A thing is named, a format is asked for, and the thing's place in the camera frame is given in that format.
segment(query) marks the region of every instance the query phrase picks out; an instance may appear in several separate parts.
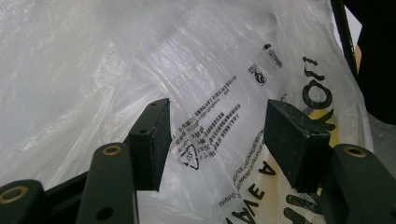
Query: white plastic bag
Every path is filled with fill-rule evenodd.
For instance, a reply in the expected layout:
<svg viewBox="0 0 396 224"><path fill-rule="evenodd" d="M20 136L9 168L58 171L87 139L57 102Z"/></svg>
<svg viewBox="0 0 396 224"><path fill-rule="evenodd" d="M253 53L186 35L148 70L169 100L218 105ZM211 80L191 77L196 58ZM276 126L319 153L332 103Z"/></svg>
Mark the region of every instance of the white plastic bag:
<svg viewBox="0 0 396 224"><path fill-rule="evenodd" d="M268 99L327 123L332 144L372 149L325 0L5 6L2 185L86 171L163 97L174 141L160 192L138 193L142 223L323 223L318 196L291 189L263 144Z"/></svg>

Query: metal grommet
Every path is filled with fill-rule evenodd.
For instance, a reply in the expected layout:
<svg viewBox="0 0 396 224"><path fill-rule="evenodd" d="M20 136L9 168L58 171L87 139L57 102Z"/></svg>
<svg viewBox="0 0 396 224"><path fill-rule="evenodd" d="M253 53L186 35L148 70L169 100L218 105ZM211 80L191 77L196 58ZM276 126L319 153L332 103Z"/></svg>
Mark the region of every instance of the metal grommet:
<svg viewBox="0 0 396 224"><path fill-rule="evenodd" d="M117 146L107 147L102 151L105 156L114 156L119 152L121 152L121 148Z"/></svg>
<svg viewBox="0 0 396 224"><path fill-rule="evenodd" d="M8 189L0 194L0 203L13 203L22 198L29 189L25 186L17 186L12 189Z"/></svg>
<svg viewBox="0 0 396 224"><path fill-rule="evenodd" d="M364 151L356 147L346 147L344 151L346 152L346 154L353 157L364 158L367 156L367 154Z"/></svg>

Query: plastic bag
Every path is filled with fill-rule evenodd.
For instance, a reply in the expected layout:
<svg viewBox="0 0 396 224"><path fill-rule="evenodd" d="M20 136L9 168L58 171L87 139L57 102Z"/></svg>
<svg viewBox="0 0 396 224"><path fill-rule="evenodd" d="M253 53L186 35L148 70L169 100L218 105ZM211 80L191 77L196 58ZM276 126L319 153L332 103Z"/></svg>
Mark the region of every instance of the plastic bag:
<svg viewBox="0 0 396 224"><path fill-rule="evenodd" d="M5 12L0 48L15 54L1 61L0 184L49 188L86 171L165 96L174 141L160 192L138 192L142 223L323 223L318 195L291 189L263 144L268 99L318 119L332 144L372 149L327 1L20 1Z"/></svg>

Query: logo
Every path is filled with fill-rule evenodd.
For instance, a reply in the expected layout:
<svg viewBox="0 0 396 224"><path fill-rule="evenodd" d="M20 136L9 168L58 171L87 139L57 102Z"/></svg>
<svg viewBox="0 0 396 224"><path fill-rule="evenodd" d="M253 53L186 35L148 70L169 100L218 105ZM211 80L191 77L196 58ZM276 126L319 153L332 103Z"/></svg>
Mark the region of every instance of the logo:
<svg viewBox="0 0 396 224"><path fill-rule="evenodd" d="M267 78L262 74L262 71L260 70L259 66L257 64L251 65L248 69L249 73L253 75L257 82L259 82L262 86L267 82Z"/></svg>

